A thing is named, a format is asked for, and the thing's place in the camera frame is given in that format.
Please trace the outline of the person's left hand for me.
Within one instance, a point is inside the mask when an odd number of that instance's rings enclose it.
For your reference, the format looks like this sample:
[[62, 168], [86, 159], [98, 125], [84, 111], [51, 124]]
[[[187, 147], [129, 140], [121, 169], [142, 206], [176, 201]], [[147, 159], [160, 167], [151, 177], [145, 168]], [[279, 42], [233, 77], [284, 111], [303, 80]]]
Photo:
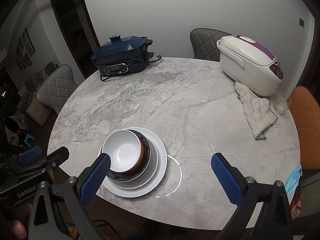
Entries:
[[17, 239], [26, 239], [27, 231], [24, 225], [19, 220], [13, 220], [9, 223], [9, 228]]

